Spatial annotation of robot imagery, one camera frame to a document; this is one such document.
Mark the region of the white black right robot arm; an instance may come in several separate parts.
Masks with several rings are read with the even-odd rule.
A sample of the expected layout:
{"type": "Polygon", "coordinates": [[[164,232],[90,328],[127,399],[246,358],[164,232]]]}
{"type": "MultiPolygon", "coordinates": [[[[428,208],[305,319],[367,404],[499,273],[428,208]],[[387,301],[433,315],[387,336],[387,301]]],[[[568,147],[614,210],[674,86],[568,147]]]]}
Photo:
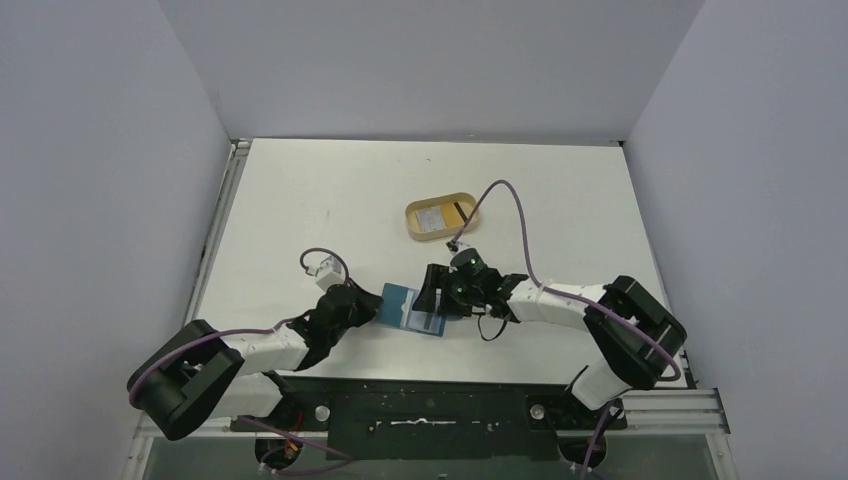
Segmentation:
{"type": "Polygon", "coordinates": [[[674,357],[688,338],[684,326],[630,276],[605,285],[542,283],[529,274],[500,273],[474,248],[459,251],[447,265],[428,265],[410,308],[544,322],[590,335],[602,357],[575,377],[562,400],[563,416],[577,427],[590,425],[621,394],[653,389],[667,370],[679,378],[674,357]]]}

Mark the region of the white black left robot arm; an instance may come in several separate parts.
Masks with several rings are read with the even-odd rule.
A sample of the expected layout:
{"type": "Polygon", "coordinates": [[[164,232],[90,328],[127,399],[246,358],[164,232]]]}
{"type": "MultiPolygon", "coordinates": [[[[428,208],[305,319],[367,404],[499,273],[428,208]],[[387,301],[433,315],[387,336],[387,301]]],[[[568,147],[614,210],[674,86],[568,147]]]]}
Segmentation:
{"type": "Polygon", "coordinates": [[[350,281],[328,287],[314,308],[269,328],[218,331],[193,320],[131,375],[129,403],[169,440],[188,436],[210,418],[240,415],[283,429],[295,419],[297,404],[269,373],[314,367],[349,329],[372,321],[382,304],[350,281]]]}

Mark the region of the teal leather card holder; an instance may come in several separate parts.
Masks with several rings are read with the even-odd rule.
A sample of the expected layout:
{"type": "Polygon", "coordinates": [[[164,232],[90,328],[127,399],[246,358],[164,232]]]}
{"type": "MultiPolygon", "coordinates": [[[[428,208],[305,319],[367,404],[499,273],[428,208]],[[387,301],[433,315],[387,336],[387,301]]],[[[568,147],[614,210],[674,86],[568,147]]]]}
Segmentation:
{"type": "MultiPolygon", "coordinates": [[[[385,283],[382,289],[382,304],[377,311],[375,320],[383,325],[409,331],[405,328],[406,317],[412,311],[412,303],[417,298],[419,290],[405,286],[385,283]]],[[[462,316],[443,315],[446,319],[445,327],[450,321],[458,321],[462,316]]]]}

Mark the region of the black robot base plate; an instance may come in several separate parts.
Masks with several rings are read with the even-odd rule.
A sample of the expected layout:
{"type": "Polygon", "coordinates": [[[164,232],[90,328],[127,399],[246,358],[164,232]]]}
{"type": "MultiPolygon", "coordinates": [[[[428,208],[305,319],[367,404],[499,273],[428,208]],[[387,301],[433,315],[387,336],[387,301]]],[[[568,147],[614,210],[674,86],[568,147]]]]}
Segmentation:
{"type": "Polygon", "coordinates": [[[544,384],[196,375],[137,402],[170,440],[229,418],[237,432],[323,434],[328,458],[359,461],[579,460],[592,430],[626,425],[621,402],[604,415],[582,406],[570,388],[544,384]]]}

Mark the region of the beige oval plastic tray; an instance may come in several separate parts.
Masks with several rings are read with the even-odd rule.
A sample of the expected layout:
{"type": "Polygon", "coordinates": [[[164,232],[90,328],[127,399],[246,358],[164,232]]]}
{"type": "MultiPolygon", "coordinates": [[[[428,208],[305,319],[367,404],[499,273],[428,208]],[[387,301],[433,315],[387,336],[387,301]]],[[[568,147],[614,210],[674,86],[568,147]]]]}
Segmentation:
{"type": "Polygon", "coordinates": [[[413,201],[404,212],[407,232],[418,242],[452,238],[467,221],[465,232],[471,232],[481,220],[480,212],[471,217],[476,204],[476,198],[466,192],[413,201]]]}

